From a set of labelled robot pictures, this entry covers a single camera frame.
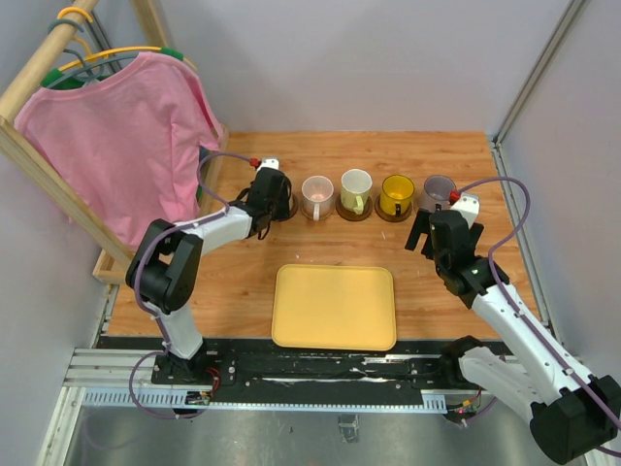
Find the woven rattan coaster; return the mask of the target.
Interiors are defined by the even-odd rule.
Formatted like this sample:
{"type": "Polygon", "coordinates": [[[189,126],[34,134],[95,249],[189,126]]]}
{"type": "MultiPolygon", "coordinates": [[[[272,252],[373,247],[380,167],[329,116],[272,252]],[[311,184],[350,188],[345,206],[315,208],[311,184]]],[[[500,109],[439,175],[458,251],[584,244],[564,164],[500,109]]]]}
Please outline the woven rattan coaster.
{"type": "Polygon", "coordinates": [[[301,204],[302,214],[313,221],[321,221],[333,213],[335,204],[332,199],[324,199],[321,202],[304,198],[301,204]]]}
{"type": "Polygon", "coordinates": [[[416,212],[415,220],[417,222],[419,222],[419,221],[422,221],[422,222],[427,221],[428,217],[429,217],[429,214],[430,214],[430,212],[425,207],[423,207],[422,205],[419,205],[418,209],[417,209],[417,212],[416,212]]]}

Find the large brown wooden coaster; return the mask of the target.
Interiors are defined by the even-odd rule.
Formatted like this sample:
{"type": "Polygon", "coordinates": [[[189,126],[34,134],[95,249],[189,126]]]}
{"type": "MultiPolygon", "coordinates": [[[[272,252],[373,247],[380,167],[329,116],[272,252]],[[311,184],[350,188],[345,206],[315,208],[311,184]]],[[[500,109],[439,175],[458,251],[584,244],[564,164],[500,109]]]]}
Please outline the large brown wooden coaster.
{"type": "Polygon", "coordinates": [[[283,195],[277,204],[274,221],[287,221],[295,216],[299,209],[299,201],[294,193],[283,195]]]}

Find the pink cup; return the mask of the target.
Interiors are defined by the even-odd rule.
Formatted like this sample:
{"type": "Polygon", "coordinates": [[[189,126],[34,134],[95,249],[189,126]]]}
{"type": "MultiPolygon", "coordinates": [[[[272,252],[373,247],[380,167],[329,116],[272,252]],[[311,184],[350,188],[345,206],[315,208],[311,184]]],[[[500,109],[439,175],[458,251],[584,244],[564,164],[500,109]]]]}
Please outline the pink cup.
{"type": "Polygon", "coordinates": [[[301,187],[302,200],[309,199],[321,202],[324,199],[332,199],[335,204],[335,189],[332,182],[324,176],[311,176],[307,178],[301,187]]]}

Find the yellow plastic tray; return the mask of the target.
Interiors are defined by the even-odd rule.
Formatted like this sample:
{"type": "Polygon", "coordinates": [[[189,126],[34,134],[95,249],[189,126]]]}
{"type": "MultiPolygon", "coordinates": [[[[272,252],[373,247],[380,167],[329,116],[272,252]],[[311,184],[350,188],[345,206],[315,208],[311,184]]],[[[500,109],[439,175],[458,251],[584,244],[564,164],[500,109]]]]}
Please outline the yellow plastic tray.
{"type": "Polygon", "coordinates": [[[271,338],[283,348],[391,350],[397,341],[392,274],[381,267],[282,266],[271,338]]]}

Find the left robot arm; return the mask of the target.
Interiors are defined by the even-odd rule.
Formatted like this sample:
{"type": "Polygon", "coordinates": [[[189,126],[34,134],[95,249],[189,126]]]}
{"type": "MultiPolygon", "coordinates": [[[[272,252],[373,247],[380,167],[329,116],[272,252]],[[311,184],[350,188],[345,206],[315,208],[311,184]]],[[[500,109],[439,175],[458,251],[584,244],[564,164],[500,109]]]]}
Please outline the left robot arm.
{"type": "Polygon", "coordinates": [[[271,223],[290,218],[291,181],[276,168],[260,167],[249,188],[219,211],[181,223],[156,219],[126,272],[137,304],[156,321],[174,372],[185,383],[200,382],[208,360],[198,354],[203,337],[190,309],[201,258],[229,243],[264,239],[271,223]]]}

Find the yellow translucent cup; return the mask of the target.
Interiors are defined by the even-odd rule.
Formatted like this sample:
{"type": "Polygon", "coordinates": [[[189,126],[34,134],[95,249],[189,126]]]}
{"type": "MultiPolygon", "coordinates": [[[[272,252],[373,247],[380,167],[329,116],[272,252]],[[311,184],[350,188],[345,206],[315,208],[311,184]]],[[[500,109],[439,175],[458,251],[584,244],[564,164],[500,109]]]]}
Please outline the yellow translucent cup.
{"type": "Polygon", "coordinates": [[[381,185],[380,205],[389,215],[398,216],[412,203],[414,183],[404,175],[391,175],[381,185]]]}

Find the purple translucent cup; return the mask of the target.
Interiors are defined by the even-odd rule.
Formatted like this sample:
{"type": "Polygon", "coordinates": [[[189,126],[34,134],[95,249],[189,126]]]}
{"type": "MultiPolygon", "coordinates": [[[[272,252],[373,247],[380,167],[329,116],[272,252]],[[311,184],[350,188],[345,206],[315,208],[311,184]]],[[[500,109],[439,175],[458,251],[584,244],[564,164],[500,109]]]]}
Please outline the purple translucent cup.
{"type": "Polygon", "coordinates": [[[434,212],[450,207],[450,193],[456,189],[454,181],[444,175],[429,177],[423,184],[419,197],[419,208],[434,212]]]}

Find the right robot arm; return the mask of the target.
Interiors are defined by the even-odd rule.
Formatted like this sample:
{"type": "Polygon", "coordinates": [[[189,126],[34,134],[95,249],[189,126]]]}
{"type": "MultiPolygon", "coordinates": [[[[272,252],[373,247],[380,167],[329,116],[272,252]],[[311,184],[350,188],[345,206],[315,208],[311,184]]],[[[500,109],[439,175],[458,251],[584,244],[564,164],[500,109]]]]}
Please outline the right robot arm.
{"type": "Polygon", "coordinates": [[[448,345],[441,380],[452,388],[473,383],[489,391],[528,425],[542,452],[557,464],[615,439],[620,431],[620,385],[596,377],[534,317],[508,276],[475,246],[483,227],[456,209],[418,211],[406,244],[435,264],[445,288],[489,323],[518,359],[512,367],[472,336],[448,345]]]}

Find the white cup green handle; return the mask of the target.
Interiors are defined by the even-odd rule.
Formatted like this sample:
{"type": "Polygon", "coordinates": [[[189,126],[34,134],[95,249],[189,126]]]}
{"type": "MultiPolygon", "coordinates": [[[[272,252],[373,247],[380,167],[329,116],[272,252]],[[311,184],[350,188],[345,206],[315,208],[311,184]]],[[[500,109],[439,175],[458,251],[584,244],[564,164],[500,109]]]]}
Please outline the white cup green handle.
{"type": "Polygon", "coordinates": [[[341,178],[341,204],[356,215],[362,215],[373,187],[371,175],[361,169],[350,169],[341,178]]]}

